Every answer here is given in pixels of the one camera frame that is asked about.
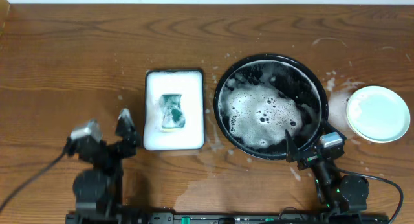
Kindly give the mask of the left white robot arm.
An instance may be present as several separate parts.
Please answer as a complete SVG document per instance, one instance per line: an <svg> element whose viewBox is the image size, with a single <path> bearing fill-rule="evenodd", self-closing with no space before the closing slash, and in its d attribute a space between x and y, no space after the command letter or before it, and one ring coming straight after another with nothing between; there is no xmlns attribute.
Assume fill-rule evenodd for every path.
<svg viewBox="0 0 414 224"><path fill-rule="evenodd" d="M75 178L72 186L76 196L74 213L67 214L66 223L147 223L147 214L122 204L122 160L136 155L140 139L130 111L121 110L115 134L118 142L107 144L97 121L90 120L73 129L65 145L65 153L92 164Z"/></svg>

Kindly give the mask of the pale green plate red stain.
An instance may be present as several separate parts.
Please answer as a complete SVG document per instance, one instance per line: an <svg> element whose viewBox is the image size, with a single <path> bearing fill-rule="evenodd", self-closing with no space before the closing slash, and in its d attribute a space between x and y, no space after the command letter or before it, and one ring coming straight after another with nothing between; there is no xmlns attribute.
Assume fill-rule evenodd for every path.
<svg viewBox="0 0 414 224"><path fill-rule="evenodd" d="M361 138L388 143L407 133L411 115L408 105L396 92L372 85L356 90L349 97L346 120Z"/></svg>

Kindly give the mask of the green foamy sponge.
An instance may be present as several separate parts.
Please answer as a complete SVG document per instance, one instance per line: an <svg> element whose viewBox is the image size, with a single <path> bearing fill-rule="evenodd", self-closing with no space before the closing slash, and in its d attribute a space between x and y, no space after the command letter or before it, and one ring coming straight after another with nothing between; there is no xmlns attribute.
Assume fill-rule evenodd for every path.
<svg viewBox="0 0 414 224"><path fill-rule="evenodd" d="M177 131L185 126L186 117L181 108L181 97L181 94L164 94L161 96L159 104L162 113L162 131Z"/></svg>

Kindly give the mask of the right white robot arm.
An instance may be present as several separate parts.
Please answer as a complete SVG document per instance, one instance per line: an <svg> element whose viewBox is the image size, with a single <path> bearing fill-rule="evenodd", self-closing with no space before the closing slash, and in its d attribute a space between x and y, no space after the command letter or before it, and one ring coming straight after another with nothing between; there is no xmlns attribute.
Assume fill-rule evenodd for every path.
<svg viewBox="0 0 414 224"><path fill-rule="evenodd" d="M300 152L289 132L287 141L287 162L296 162L299 170L311 169L320 203L326 206L320 220L328 223L334 219L354 219L359 222L360 212L367 208L368 182L359 175L342 176L334 160L344 154L346 137L337 131L327 133L319 142Z"/></svg>

